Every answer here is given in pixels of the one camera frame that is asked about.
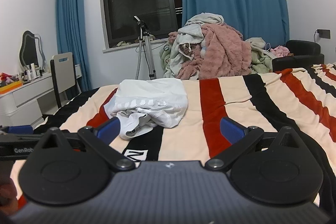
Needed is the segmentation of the left hand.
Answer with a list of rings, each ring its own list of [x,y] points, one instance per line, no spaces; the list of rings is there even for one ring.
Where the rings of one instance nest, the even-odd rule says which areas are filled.
[[[17,189],[11,178],[8,184],[1,185],[1,198],[6,200],[6,203],[1,205],[1,211],[5,215],[12,215],[18,211]]]

